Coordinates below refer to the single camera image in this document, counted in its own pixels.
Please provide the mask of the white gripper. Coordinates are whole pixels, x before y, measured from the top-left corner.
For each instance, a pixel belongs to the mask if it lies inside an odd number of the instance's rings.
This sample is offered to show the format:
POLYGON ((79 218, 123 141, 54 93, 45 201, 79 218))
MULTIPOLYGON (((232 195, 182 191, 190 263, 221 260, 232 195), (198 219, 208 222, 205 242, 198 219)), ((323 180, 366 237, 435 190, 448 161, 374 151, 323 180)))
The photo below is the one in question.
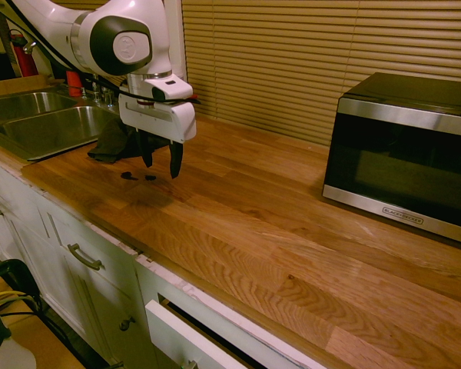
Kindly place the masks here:
POLYGON ((171 140, 169 144, 171 161, 170 174, 175 179, 181 170, 184 146, 197 133, 196 116, 190 102, 169 105, 155 102, 143 106, 136 98, 121 95, 118 99, 121 120, 128 126, 137 128, 137 143, 141 157, 147 168, 153 165, 149 134, 171 140))

